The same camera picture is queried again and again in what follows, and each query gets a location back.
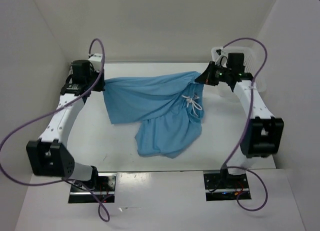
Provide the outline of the light blue shorts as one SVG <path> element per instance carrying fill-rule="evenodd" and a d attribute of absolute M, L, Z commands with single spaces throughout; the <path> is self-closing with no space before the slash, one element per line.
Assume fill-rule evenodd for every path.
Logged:
<path fill-rule="evenodd" d="M 203 84 L 197 71 L 105 80 L 103 92 L 113 125 L 140 123 L 135 135 L 141 157 L 174 159 L 202 133 Z"/>

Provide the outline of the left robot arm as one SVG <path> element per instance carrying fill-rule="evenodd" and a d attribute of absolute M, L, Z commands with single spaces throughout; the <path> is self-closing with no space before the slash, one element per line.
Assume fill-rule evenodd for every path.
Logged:
<path fill-rule="evenodd" d="M 75 120 L 91 92 L 104 90 L 105 79 L 101 64 L 102 57 L 99 55 L 71 63 L 71 74 L 60 90 L 57 112 L 39 138 L 26 145 L 34 175 L 82 182 L 89 191 L 99 187 L 97 168 L 77 163 L 68 151 L 67 143 Z"/>

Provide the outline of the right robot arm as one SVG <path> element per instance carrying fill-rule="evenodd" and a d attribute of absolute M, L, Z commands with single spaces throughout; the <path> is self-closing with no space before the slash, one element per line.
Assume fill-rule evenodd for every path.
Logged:
<path fill-rule="evenodd" d="M 219 182 L 225 188 L 232 187 L 237 176 L 244 174 L 257 159 L 277 154 L 284 129 L 283 119 L 275 117 L 261 98 L 256 76 L 245 69 L 244 53 L 224 55 L 219 49 L 216 59 L 195 79 L 210 86 L 225 83 L 239 99 L 247 117 L 235 149 L 221 167 Z"/>

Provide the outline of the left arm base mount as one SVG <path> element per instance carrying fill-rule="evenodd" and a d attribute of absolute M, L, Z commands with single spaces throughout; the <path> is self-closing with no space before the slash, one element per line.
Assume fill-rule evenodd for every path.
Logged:
<path fill-rule="evenodd" d="M 97 183 L 93 186 L 89 181 L 83 183 L 94 193 L 103 203 L 115 202 L 117 174 L 115 172 L 99 172 Z M 72 181 L 68 197 L 69 204 L 90 204 L 97 203 L 92 194 L 79 182 Z"/>

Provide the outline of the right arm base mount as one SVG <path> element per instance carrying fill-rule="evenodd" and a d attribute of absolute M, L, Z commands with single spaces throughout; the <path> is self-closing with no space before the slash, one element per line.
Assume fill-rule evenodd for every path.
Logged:
<path fill-rule="evenodd" d="M 203 172 L 205 198 L 207 202 L 251 200 L 250 188 L 246 174 L 223 177 L 220 171 Z"/>

